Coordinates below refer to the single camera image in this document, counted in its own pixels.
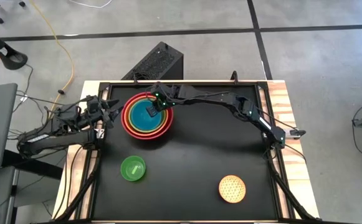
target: wooden board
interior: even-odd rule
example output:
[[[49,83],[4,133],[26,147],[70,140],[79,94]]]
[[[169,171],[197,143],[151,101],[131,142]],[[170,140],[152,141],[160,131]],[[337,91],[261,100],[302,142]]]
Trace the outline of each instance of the wooden board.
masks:
[[[163,83],[165,83],[165,82],[170,82],[170,83],[171,82],[172,83],[174,83],[174,82],[180,82],[180,83],[182,83],[182,82],[204,82],[204,83],[207,83],[207,82],[212,82],[212,83],[232,82],[231,80],[160,80],[160,81]],[[85,98],[87,95],[91,95],[91,96],[96,95],[98,93],[99,85],[101,82],[103,82],[103,83],[133,83],[133,81],[131,81],[131,80],[85,81],[84,85],[83,85],[82,93],[81,93],[81,98]],[[140,83],[154,83],[154,82],[156,82],[156,81],[155,80],[140,80]],[[270,99],[271,99],[272,109],[274,111],[275,118],[277,118],[280,121],[287,123],[291,126],[296,126],[293,111],[292,111],[292,106],[290,104],[290,100],[289,100],[288,93],[287,93],[286,83],[283,80],[271,80],[271,81],[241,80],[240,82],[267,82],[268,87],[269,87],[269,95],[270,95]],[[263,94],[260,94],[260,95],[261,95],[263,108],[264,108],[264,110],[266,110],[267,108],[266,108],[265,97]],[[105,99],[106,96],[107,96],[107,91],[104,91],[103,99]],[[87,105],[86,105],[86,103],[80,103],[79,106],[81,107],[81,109],[85,109]],[[281,123],[277,123],[276,125],[281,128],[287,128],[286,126],[284,126]],[[292,146],[293,148],[297,149],[301,153],[303,152],[299,140],[288,139],[288,140],[286,140],[286,144],[288,144],[289,146]],[[83,168],[84,168],[84,164],[85,164],[85,156],[86,156],[85,150],[80,150],[80,152],[77,154],[77,157],[74,160],[74,165],[72,168],[72,170],[73,170],[72,171],[72,180],[71,180],[72,186],[71,186],[70,194],[69,194],[70,164],[73,161],[74,155],[77,152],[77,149],[79,147],[80,146],[70,146],[69,147],[69,152],[67,154],[67,171],[63,172],[62,180],[60,181],[59,192],[57,194],[55,208],[54,208],[52,218],[54,218],[54,216],[58,210],[59,210],[59,212],[58,212],[57,217],[60,216],[64,212],[65,208],[67,207],[66,205],[70,204],[72,199],[76,196],[76,194],[79,191],[81,179],[82,179]],[[308,213],[310,213],[314,217],[319,217],[317,205],[316,205],[315,198],[313,195],[310,177],[308,174],[308,170],[307,170],[305,161],[301,158],[300,155],[298,155],[296,152],[293,152],[291,149],[289,149],[287,147],[285,149],[283,149],[282,153],[283,153],[283,161],[285,163],[285,169],[286,169],[286,173],[287,173],[287,179],[288,179],[288,184],[289,184],[290,190],[296,196],[297,200],[305,207],[305,209],[307,210]],[[91,163],[90,163],[90,167],[88,168],[89,172],[92,171],[92,167],[93,167],[94,163],[95,163],[95,159],[92,159]],[[66,184],[67,187],[66,187],[66,189],[64,189],[66,176],[67,176],[67,184]],[[285,196],[279,187],[278,187],[278,192],[280,195],[283,217],[287,218],[288,214],[287,214],[287,204],[286,204]],[[82,204],[82,211],[81,211],[81,218],[87,217],[89,198],[90,198],[90,189],[84,196],[84,200],[83,200],[83,204]]]

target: red bowl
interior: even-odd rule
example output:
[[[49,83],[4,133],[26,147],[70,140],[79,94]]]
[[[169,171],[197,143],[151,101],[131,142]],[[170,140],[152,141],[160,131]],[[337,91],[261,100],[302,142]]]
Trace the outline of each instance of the red bowl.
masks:
[[[121,112],[121,124],[123,125],[125,131],[130,135],[133,136],[134,138],[137,139],[142,139],[142,140],[150,140],[150,139],[155,139],[158,138],[160,136],[162,136],[171,126],[172,122],[173,122],[173,118],[174,118],[174,112],[173,109],[170,108],[168,109],[168,119],[167,121],[162,125],[162,127],[159,128],[159,130],[153,131],[152,133],[140,133],[139,131],[135,130],[132,128],[132,126],[130,125],[127,117],[128,117],[128,111],[131,107],[131,105],[134,103],[134,101],[136,99],[138,99],[141,96],[150,96],[150,97],[154,97],[153,95],[151,95],[150,93],[139,93],[135,96],[132,96],[124,105],[124,109]]]

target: black floor stripe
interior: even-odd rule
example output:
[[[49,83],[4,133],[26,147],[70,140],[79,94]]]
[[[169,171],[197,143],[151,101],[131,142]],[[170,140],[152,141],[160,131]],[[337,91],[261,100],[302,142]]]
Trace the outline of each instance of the black floor stripe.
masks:
[[[239,34],[253,32],[253,28],[225,28],[225,29],[195,29],[195,30],[167,30],[149,32],[122,32],[106,34],[79,34],[79,35],[57,35],[59,40],[74,39],[96,39],[113,37],[151,37],[162,35],[192,35],[192,34]],[[29,36],[29,37],[1,37],[3,41],[26,41],[26,40],[54,40],[54,36]]]
[[[311,27],[273,27],[261,28],[261,32],[297,32],[297,31],[321,31],[321,30],[355,30],[362,29],[362,25],[343,26],[311,26]]]
[[[255,39],[257,40],[258,50],[260,52],[262,66],[264,67],[265,77],[267,77],[268,80],[272,80],[273,78],[272,78],[272,74],[271,74],[270,68],[269,68],[267,52],[265,51],[264,41],[262,40],[260,26],[258,25],[258,18],[257,18],[257,14],[255,13],[253,1],[247,0],[247,3],[249,5],[251,21],[253,23],[253,28],[254,28],[254,33],[255,33]]]

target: concrete floor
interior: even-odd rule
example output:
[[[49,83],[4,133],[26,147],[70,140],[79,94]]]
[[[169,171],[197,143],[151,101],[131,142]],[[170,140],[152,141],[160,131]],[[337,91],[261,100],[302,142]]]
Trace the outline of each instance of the concrete floor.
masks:
[[[91,9],[65,0],[35,0],[57,34],[98,34],[151,30],[251,28],[245,0],[113,0]],[[104,0],[87,1],[102,5]],[[260,27],[362,24],[362,1],[254,0]],[[50,35],[31,4],[3,2],[1,37]],[[320,216],[324,220],[362,223],[362,155],[352,140],[351,119],[362,106],[362,30],[262,33],[272,76],[286,80]],[[75,80],[61,102],[80,97],[85,80],[121,79],[159,41],[184,56],[185,79],[265,79],[254,33],[62,40],[75,62]],[[54,100],[70,76],[65,53],[53,40],[8,42],[29,56],[34,67],[29,94]],[[0,63],[0,84],[26,85],[29,68],[9,71]],[[40,124],[35,104],[26,102],[12,117],[20,130]],[[356,139],[362,148],[362,129]],[[14,142],[7,148],[15,150]],[[55,164],[62,155],[46,161]],[[19,185],[37,179],[21,173]],[[59,183],[48,178],[21,192],[17,223],[49,219],[41,202],[55,197]],[[48,201],[53,210],[54,201]]]

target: green bowl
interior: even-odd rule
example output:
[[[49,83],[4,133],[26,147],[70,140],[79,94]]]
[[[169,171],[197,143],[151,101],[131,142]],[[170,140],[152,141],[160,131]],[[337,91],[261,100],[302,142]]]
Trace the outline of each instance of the green bowl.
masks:
[[[146,164],[139,156],[130,156],[121,163],[121,175],[128,181],[136,181],[143,177]]]

